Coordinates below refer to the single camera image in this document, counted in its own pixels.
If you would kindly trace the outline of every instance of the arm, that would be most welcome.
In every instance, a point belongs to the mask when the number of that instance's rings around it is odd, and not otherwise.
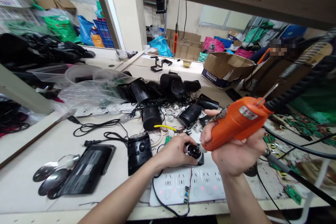
[[[79,224],[125,223],[156,173],[166,167],[197,164],[196,159],[185,155],[185,143],[196,145],[185,133],[173,137],[158,154],[85,215]]]
[[[219,113],[217,110],[205,112],[209,116]],[[211,140],[211,130],[215,125],[216,122],[209,122],[205,126],[201,134],[201,143]],[[246,141],[231,140],[211,153],[222,177],[227,204],[234,223],[271,223],[243,174],[265,152],[264,133],[264,129],[259,129]]]

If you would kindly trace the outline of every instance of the hand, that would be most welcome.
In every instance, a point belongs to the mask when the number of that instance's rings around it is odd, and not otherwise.
[[[215,116],[218,110],[205,110],[208,116]],[[216,121],[209,122],[201,133],[201,143],[211,140],[211,130],[217,124]],[[263,141],[264,129],[259,129],[253,135],[243,141],[232,139],[211,153],[213,161],[219,171],[224,175],[239,176],[255,164],[261,154],[266,150]]]
[[[197,165],[197,160],[186,155],[185,143],[197,145],[186,133],[174,136],[153,158],[161,164],[161,169],[177,167],[184,164]]]

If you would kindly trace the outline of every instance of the power strip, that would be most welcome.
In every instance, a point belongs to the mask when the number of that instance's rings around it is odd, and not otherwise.
[[[192,170],[189,202],[226,199],[221,174],[217,168],[193,166]],[[183,204],[185,187],[190,186],[190,175],[190,167],[165,169],[160,177],[154,179],[150,192],[150,205],[160,206],[153,186],[165,205]]]

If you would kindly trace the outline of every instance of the yellow wire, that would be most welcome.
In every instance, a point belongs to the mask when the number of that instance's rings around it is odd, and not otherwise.
[[[173,131],[177,131],[177,129],[175,129],[173,127],[169,127],[167,125],[154,125],[154,128],[160,128],[160,127],[165,127],[165,128],[171,129]]]

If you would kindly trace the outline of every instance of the orange electric screwdriver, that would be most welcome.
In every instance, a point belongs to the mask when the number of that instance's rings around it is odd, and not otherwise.
[[[177,38],[179,37],[179,35],[177,34],[177,24],[175,26],[175,34],[174,34],[174,45],[173,45],[173,57],[175,59],[175,55],[176,55],[176,47],[177,47]]]
[[[260,129],[268,116],[273,114],[264,106],[265,98],[277,86],[272,87],[263,98],[243,97],[223,109],[213,118],[218,120],[218,124],[211,131],[210,142],[203,148],[213,151],[233,138],[242,141]]]

